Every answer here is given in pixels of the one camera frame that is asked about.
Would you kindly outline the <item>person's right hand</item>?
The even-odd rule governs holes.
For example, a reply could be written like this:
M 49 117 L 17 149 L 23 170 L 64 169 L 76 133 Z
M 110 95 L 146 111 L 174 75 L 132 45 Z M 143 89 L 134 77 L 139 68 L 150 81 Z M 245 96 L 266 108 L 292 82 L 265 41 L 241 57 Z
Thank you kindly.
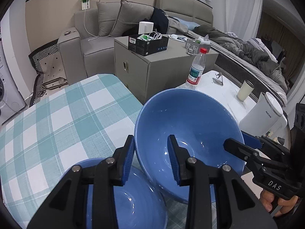
M 298 196 L 293 196 L 290 200 L 284 200 L 282 198 L 275 198 L 273 193 L 263 189 L 259 200 L 268 212 L 271 212 L 274 207 L 281 206 L 281 209 L 274 214 L 275 217 L 279 217 L 290 212 L 295 207 Z

